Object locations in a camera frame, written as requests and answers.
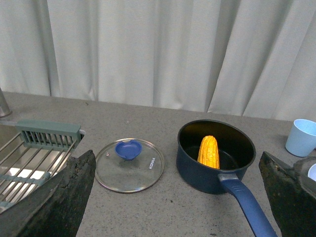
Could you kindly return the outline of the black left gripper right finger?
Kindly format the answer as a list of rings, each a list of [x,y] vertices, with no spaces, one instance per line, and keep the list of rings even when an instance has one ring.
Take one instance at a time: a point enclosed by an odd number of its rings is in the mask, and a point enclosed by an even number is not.
[[[283,237],[316,235],[316,182],[308,171],[316,163],[313,156],[289,166],[263,152],[259,169],[274,219]]]

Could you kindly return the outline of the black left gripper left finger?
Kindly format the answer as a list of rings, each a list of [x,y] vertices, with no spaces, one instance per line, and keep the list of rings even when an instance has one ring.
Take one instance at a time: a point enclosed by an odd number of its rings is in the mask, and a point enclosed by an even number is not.
[[[94,183],[96,158],[88,150],[0,215],[2,237],[74,237]]]

